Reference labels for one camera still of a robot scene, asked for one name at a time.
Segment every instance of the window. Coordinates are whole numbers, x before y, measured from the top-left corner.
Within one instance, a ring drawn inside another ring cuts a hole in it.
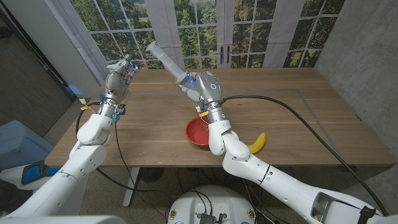
[[[306,0],[284,67],[314,67],[344,0]]]
[[[235,0],[231,68],[261,68],[276,0]]]
[[[125,55],[141,68],[163,68],[146,47],[155,40],[144,0],[70,0],[108,63]]]
[[[185,68],[216,68],[216,0],[174,0],[174,9]]]

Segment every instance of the plastic syringe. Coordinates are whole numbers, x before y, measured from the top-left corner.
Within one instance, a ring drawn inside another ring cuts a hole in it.
[[[183,72],[172,59],[156,45],[156,41],[153,41],[148,47],[147,51],[150,51],[155,57],[157,57],[163,64],[164,67],[174,76],[178,83],[181,83],[186,77],[187,73]]]

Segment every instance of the green foliage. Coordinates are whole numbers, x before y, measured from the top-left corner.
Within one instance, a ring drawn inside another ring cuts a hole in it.
[[[232,51],[238,54],[247,53],[250,42],[251,24],[235,24]]]
[[[308,50],[305,52],[301,67],[314,67],[321,51]]]
[[[124,8],[124,12],[126,12],[126,17],[129,19],[130,26],[133,29],[140,28],[150,28],[150,21],[147,18],[146,20],[141,20],[142,17],[148,17],[147,8],[145,4],[133,3],[130,0],[122,0],[122,5]]]
[[[312,34],[309,48],[321,49],[329,37],[331,29],[335,25],[337,17],[321,17],[317,22],[314,33]]]
[[[197,1],[198,23],[199,24],[215,24],[217,13],[214,0]],[[193,2],[190,0],[175,0],[175,14],[179,26],[195,25],[195,9]],[[184,57],[214,55],[217,51],[217,28],[216,26],[179,28],[178,30],[182,53]],[[184,64],[186,68],[199,68],[199,58],[185,58]],[[203,68],[213,68],[216,66],[214,58],[202,58],[201,65]]]
[[[193,9],[193,2],[190,0],[174,0],[175,17],[177,18],[177,25],[195,25],[195,11]]]
[[[319,14],[324,0],[306,0],[301,17],[316,16]]]
[[[303,19],[298,22],[289,50],[305,47],[315,21],[316,19]]]
[[[148,69],[163,69],[163,63],[159,60],[146,62],[148,65]]]
[[[272,19],[276,7],[276,0],[257,0],[255,20]]]
[[[257,22],[253,25],[251,52],[265,52],[267,50],[271,25],[271,22]]]
[[[234,21],[251,21],[253,10],[254,0],[235,0]]]
[[[89,31],[106,30],[105,23],[92,0],[71,0],[70,3]]]
[[[287,53],[287,57],[286,57],[285,63],[284,63],[284,68],[299,67],[302,55],[303,55],[303,51]]]
[[[203,15],[201,17],[201,23],[203,24],[215,24],[217,23],[217,9],[215,7],[206,7],[201,11]]]
[[[116,42],[119,44],[120,49],[126,55],[130,55],[131,59],[141,59],[137,45],[130,32],[115,33],[113,34]]]
[[[107,61],[122,58],[118,46],[114,43],[111,34],[92,34],[91,36]]]
[[[215,24],[216,23],[216,1],[215,0],[197,0],[198,24]]]
[[[154,31],[140,31],[135,32],[134,35],[136,36],[136,40],[141,48],[144,59],[156,59],[150,52],[145,51],[148,45],[155,40]]]
[[[322,14],[336,14],[340,13],[345,0],[327,0],[322,9]]]
[[[111,30],[129,28],[118,0],[97,0],[97,3]]]
[[[185,58],[185,68],[200,68],[199,58]]]
[[[250,55],[248,68],[262,68],[265,56],[265,54]]]
[[[246,68],[247,55],[238,55],[231,57],[231,68]]]

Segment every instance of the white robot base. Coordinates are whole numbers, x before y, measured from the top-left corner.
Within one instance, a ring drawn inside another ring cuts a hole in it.
[[[253,224],[255,218],[252,205],[242,195],[226,187],[204,185],[181,195],[173,203],[168,224]]]

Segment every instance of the banana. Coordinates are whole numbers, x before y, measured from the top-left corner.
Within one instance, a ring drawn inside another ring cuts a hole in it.
[[[264,146],[265,143],[266,143],[266,134],[261,133],[260,136],[257,138],[257,140],[253,144],[248,146],[251,154],[260,151],[260,149]]]

